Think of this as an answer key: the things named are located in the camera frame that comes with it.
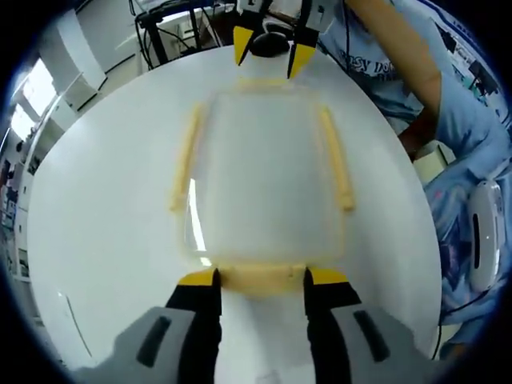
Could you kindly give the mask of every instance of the black slot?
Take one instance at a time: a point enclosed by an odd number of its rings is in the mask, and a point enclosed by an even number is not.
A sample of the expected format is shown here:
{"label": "black slot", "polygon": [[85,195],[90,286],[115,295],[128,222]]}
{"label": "black slot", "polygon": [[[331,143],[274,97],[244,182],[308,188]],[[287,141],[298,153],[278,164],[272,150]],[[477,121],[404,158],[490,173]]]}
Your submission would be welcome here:
{"label": "black slot", "polygon": [[137,353],[137,361],[141,364],[148,366],[149,368],[154,366],[154,362],[157,358],[158,350],[162,344],[163,337],[166,335],[167,330],[170,327],[170,319],[161,316],[154,322],[147,334],[144,342],[142,343],[141,349]]}
{"label": "black slot", "polygon": [[358,310],[357,312],[354,312],[354,317],[361,328],[362,334],[365,335],[374,360],[376,362],[383,362],[386,360],[390,356],[390,349],[375,325],[374,320],[365,310]]}
{"label": "black slot", "polygon": [[473,214],[474,268],[480,267],[480,225],[478,216]]}

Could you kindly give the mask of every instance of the white round table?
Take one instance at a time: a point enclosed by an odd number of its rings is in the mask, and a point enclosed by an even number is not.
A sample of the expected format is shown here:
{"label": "white round table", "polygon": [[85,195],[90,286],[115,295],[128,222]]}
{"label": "white round table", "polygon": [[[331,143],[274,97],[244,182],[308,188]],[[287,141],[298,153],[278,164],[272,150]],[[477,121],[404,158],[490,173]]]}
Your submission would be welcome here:
{"label": "white round table", "polygon": [[[180,262],[168,206],[193,107],[241,78],[286,76],[288,56],[249,56],[237,67],[233,55],[233,47],[209,50],[136,78],[77,120],[36,173],[28,217],[31,280],[69,368],[106,359],[116,336],[152,306],[164,306],[190,271]],[[326,56],[316,53],[294,82],[318,92],[346,147],[357,209],[347,219],[346,255],[337,267],[363,302],[408,325],[428,353],[441,269],[414,168],[378,109]],[[218,382],[276,374],[282,382],[312,382],[300,296],[248,301],[224,292],[222,306]],[[74,353],[62,331],[71,323],[87,358]]]}

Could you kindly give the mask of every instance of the blue shirt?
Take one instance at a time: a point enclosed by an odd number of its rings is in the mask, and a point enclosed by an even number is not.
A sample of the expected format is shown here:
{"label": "blue shirt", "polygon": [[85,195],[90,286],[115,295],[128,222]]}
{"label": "blue shirt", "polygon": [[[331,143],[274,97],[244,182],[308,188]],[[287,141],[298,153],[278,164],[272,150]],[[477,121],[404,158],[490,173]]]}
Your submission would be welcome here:
{"label": "blue shirt", "polygon": [[[402,0],[389,1],[426,40],[438,68],[447,74],[452,74],[454,71],[448,51],[434,21],[410,9]],[[346,68],[347,29],[341,4],[335,7],[334,15],[334,21],[320,36],[320,42]],[[408,91],[377,40],[366,31],[352,11],[349,12],[348,27],[352,79],[386,117],[399,118],[407,122],[415,120],[423,108],[422,104]]]}
{"label": "blue shirt", "polygon": [[[468,198],[481,181],[510,158],[512,145],[510,136],[495,113],[446,74],[442,75],[436,136],[437,140],[452,149],[457,158],[425,188],[441,253],[442,309],[450,310],[479,295],[472,291],[468,279],[472,237]],[[446,317],[445,324],[468,322],[490,313],[506,283],[512,252],[512,167],[503,171],[495,181],[502,190],[506,228],[498,281],[484,298]],[[474,328],[466,333],[464,329],[461,328],[458,333],[459,342],[476,335]]]}

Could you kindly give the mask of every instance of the window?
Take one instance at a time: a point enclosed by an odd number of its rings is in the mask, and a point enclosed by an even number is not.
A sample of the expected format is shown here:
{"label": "window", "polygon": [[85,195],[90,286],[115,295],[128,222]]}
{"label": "window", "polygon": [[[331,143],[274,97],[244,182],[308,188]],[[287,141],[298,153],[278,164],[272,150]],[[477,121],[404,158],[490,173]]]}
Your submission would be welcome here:
{"label": "window", "polygon": [[52,84],[53,78],[41,59],[37,60],[23,86],[23,95],[39,116],[51,103],[57,92]]}
{"label": "window", "polygon": [[29,118],[29,115],[20,107],[16,106],[14,109],[13,118],[10,121],[10,127],[14,130],[21,140],[25,140],[30,134],[30,130],[34,126],[34,122]]}

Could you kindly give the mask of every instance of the white device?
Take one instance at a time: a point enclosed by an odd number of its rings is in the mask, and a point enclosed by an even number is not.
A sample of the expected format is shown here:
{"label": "white device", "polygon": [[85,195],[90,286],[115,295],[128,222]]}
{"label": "white device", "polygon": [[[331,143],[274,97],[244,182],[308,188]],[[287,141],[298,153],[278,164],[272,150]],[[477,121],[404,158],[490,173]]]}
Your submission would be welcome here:
{"label": "white device", "polygon": [[470,196],[471,247],[470,283],[473,290],[483,292],[498,274],[500,251],[505,243],[502,191],[492,180],[478,184]]}

